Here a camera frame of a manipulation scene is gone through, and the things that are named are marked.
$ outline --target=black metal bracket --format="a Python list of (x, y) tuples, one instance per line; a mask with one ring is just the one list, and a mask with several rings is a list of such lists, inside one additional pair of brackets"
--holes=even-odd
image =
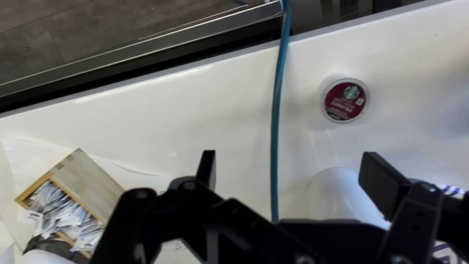
[(435, 264), (431, 250), (437, 238), (468, 253), (468, 237), (443, 228), (466, 221), (468, 196), (463, 201), (447, 199), (437, 187), (410, 182), (378, 155), (366, 153), (359, 182), (391, 221), (388, 232), (350, 221), (273, 225), (213, 191), (216, 153), (204, 152), (195, 177), (174, 179), (163, 196), (152, 190), (126, 193), (91, 264), (154, 263), (161, 245), (174, 240), (208, 264)]

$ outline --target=red circular sticker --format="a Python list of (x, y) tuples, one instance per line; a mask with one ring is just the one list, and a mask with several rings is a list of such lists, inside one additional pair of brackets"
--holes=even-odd
[(366, 91), (355, 83), (340, 83), (330, 89), (324, 97), (324, 112), (333, 121), (347, 122), (356, 119), (368, 103)]

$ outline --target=white panel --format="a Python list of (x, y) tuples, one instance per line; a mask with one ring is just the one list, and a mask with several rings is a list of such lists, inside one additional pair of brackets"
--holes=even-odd
[[(358, 171), (368, 150), (408, 177), (469, 188), (468, 11), (469, 2), (453, 0), (292, 45), (281, 111), (283, 216), (302, 210), (298, 194), (315, 174)], [(79, 147), (170, 177), (194, 174), (201, 152), (216, 149), (218, 191), (265, 215), (276, 56), (277, 47), (254, 49), (7, 116), (0, 137)], [(356, 122), (321, 115), (320, 87), (333, 74), (369, 87), (371, 106)]]

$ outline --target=white surface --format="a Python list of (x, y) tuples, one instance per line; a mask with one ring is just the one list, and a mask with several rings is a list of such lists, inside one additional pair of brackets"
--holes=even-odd
[(10, 247), (0, 251), (0, 264), (13, 264), (15, 256), (13, 256), (13, 244)]
[(9, 159), (3, 146), (0, 146), (0, 181), (0, 221), (2, 225), (4, 225), (4, 229), (2, 231), (2, 237), (4, 240), (2, 247), (16, 243), (18, 247), (24, 248), (28, 243), (28, 238), (24, 235), (26, 229), (18, 221), (19, 207), (13, 203), (16, 179), (12, 178)]
[(388, 229), (381, 213), (358, 184), (352, 171), (331, 168), (317, 174), (308, 185), (306, 203), (314, 221), (349, 219)]
[[(314, 175), (356, 172), (364, 152), (378, 152), (410, 178), (469, 188), (468, 11), (468, 0), (453, 0), (292, 43), (280, 133), (283, 218), (305, 216), (301, 201)], [(276, 56), (273, 46), (252, 49), (6, 116), (0, 140), (81, 147), (150, 177), (192, 175), (201, 152), (216, 149), (218, 193), (268, 216)], [(371, 105), (356, 122), (322, 116), (320, 87), (330, 75), (369, 87)]]
[(12, 244), (13, 244), (12, 235), (0, 218), (0, 256), (4, 256), (3, 253), (6, 253)]

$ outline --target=blue wire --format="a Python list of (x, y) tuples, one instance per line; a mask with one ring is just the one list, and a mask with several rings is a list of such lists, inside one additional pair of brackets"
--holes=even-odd
[(273, 113), (271, 113), (271, 135), (270, 135), (270, 203), (273, 223), (279, 222), (279, 131), (280, 131), (280, 105), (284, 65), (287, 59), (292, 11), (289, 0), (280, 0), (283, 8), (281, 40), (279, 47), (279, 59), (276, 68)]

